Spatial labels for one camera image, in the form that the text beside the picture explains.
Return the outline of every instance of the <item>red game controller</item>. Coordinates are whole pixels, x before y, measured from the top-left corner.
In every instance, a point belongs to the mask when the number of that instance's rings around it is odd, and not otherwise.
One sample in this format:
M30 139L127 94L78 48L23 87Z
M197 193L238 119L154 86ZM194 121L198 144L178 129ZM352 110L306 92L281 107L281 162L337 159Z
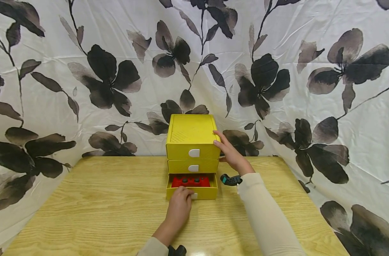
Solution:
M171 184L172 188L184 187L210 187L209 178L206 176L197 177L174 177Z

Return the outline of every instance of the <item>drawer pull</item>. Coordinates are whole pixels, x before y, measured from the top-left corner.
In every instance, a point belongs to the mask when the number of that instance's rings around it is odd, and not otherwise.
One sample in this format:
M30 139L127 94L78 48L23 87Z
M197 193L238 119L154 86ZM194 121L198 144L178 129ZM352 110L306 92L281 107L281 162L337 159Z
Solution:
M189 166L189 171L190 172L198 172L199 171L199 165L196 164L196 165L190 165Z
M200 149L191 149L189 151L189 156L191 156L191 157L200 157Z

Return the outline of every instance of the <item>yellow drawer cabinet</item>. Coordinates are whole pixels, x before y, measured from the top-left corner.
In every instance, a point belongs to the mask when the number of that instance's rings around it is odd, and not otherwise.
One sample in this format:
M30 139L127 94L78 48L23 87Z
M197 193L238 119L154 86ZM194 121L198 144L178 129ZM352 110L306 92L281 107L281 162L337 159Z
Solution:
M217 172L218 160L168 160L167 167L169 173L215 173Z
M216 199L220 150L213 142L220 138L213 130L217 127L212 115L171 115L166 141L168 200L177 189L171 187L175 177L208 177L210 187L187 188L195 192L192 199Z

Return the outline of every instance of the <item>wood grain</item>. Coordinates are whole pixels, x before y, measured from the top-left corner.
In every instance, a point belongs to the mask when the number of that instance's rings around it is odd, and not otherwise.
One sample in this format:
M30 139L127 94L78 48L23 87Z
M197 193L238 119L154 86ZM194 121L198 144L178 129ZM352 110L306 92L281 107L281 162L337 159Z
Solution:
M279 157L249 157L308 255L348 255ZM226 163L218 176L236 173ZM17 236L4 256L135 255L164 219L166 158L82 159ZM261 255L235 187L194 201L176 239L187 256Z

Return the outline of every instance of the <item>beige sleeve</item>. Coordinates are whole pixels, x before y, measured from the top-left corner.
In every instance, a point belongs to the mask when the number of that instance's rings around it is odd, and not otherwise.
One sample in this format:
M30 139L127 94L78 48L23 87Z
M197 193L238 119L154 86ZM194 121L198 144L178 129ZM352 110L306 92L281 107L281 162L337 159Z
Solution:
M157 238L151 237L136 256L167 256L168 248Z
M281 208L265 188L259 173L241 177L237 186L248 221L264 256L305 256Z

